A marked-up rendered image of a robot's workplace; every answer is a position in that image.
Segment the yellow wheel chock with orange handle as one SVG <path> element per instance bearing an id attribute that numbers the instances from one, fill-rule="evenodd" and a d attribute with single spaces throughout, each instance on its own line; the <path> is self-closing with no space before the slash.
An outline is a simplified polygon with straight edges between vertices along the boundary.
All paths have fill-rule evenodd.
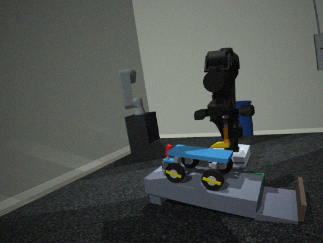
<path id="1" fill-rule="evenodd" d="M 223 128 L 223 133 L 224 133 L 224 142 L 216 142 L 210 148 L 229 148 L 230 147 L 230 141 L 228 138 L 228 128 L 227 127 Z"/>

